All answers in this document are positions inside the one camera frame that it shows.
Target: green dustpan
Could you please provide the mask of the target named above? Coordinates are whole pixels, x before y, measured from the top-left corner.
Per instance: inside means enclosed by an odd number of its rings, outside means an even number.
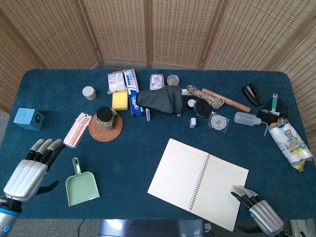
[[[66,180],[68,206],[98,198],[99,191],[91,172],[81,173],[79,159],[73,158],[76,175]]]

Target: notebook spiral binding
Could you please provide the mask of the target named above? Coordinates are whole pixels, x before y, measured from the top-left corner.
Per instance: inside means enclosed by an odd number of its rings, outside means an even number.
[[[204,158],[204,161],[203,161],[203,166],[202,166],[202,169],[201,171],[199,172],[199,175],[198,175],[198,178],[197,178],[197,184],[193,190],[193,194],[192,194],[192,197],[191,197],[191,200],[190,200],[190,203],[189,203],[189,210],[191,211],[193,209],[193,206],[194,206],[194,202],[196,201],[196,198],[197,198],[197,195],[198,195],[198,190],[199,190],[199,187],[201,186],[201,183],[202,183],[202,180],[203,180],[203,176],[204,176],[204,173],[206,171],[206,167],[207,167],[207,164],[208,164],[208,161],[209,161],[209,154]]]

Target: glass jar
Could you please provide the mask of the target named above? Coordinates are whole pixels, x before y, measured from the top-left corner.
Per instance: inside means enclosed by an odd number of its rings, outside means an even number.
[[[97,123],[104,130],[111,130],[115,126],[117,113],[110,107],[103,106],[97,111]]]

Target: black tape roll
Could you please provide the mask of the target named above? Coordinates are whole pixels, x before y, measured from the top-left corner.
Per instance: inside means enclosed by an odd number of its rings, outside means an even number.
[[[207,117],[211,113],[211,107],[206,100],[198,99],[194,103],[194,112],[200,117]]]

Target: blue cube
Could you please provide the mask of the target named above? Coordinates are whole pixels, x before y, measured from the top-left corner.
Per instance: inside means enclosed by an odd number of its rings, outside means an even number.
[[[44,118],[44,115],[35,109],[19,108],[13,122],[22,128],[39,131]]]

